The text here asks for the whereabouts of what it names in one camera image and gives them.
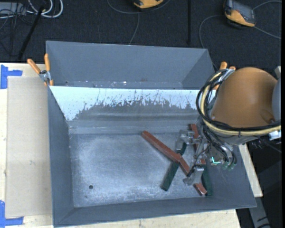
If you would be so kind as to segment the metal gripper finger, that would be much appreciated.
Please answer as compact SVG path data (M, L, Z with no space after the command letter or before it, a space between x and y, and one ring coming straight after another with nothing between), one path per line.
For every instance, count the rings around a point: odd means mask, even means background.
M192 174L183 179L183 182L185 185L193 185L193 184L199 184L201 182L201 177L204 172L204 167L202 165L196 165L193 168Z
M197 149L202 143L202 138L199 135L196 137L194 131L180 130L180 141L182 148L191 146L193 149Z

